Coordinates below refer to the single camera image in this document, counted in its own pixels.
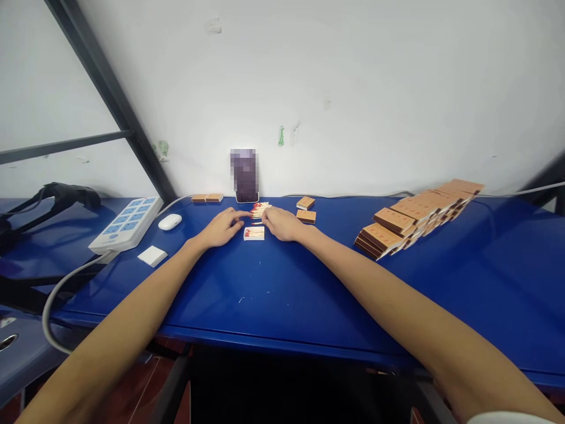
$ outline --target white wall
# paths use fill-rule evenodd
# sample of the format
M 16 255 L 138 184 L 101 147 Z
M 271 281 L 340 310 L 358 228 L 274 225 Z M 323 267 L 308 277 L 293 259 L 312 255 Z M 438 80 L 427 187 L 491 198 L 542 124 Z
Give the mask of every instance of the white wall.
M 44 1 L 0 0 L 0 64 L 0 151 L 118 131 Z M 0 197 L 30 197 L 52 181 L 155 193 L 125 140 L 0 165 Z
M 235 147 L 279 195 L 514 190 L 565 146 L 563 1 L 80 3 L 180 194 L 231 192 Z

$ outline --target forearm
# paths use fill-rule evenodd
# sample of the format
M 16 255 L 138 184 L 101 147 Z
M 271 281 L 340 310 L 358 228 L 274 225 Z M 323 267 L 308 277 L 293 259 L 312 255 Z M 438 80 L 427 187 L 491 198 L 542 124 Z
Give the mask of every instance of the forearm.
M 307 227 L 298 241 L 439 381 L 462 419 L 510 410 L 563 421 L 508 358 L 442 307 L 315 227 Z
M 188 240 L 132 291 L 63 362 L 18 423 L 36 422 L 38 411 L 34 405 L 41 405 L 41 415 L 53 422 L 86 422 L 154 337 L 204 251 L 197 238 Z

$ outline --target hand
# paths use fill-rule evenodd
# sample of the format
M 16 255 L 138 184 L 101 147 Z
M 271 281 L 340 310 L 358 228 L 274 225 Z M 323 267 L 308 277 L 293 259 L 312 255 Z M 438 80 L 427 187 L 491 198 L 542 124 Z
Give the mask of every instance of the hand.
M 250 217 L 251 212 L 236 211 L 232 207 L 217 214 L 195 238 L 205 249 L 225 245 L 243 227 L 241 217 Z
M 307 226 L 300 222 L 292 212 L 274 206 L 265 209 L 261 220 L 281 241 L 297 241 L 300 234 L 307 229 Z

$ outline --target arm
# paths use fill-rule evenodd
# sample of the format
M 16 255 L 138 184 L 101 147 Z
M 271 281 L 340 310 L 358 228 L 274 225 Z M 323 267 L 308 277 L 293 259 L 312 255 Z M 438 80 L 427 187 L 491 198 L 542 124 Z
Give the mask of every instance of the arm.
M 282 241 L 315 254 L 374 320 L 434 376 L 463 422 L 483 412 L 523 412 L 565 423 L 565 417 L 471 327 L 372 260 L 269 208 L 264 224 Z
M 210 247 L 227 243 L 249 212 L 228 208 L 147 277 L 69 355 L 18 424 L 85 423 L 159 329 L 188 273 Z

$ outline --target floor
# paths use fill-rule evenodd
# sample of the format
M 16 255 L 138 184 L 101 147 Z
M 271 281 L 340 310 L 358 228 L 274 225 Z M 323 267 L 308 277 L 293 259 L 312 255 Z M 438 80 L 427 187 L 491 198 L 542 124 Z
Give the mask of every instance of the floor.
M 156 341 L 179 353 L 185 347 L 184 342 L 166 337 L 157 337 Z M 173 363 L 170 359 L 153 357 L 147 363 L 134 364 L 98 409 L 92 422 L 100 424 L 148 423 Z M 18 395 L 0 410 L 0 423 L 13 423 L 19 415 L 20 404 L 21 398 Z M 175 424 L 189 422 L 190 386 L 187 386 Z

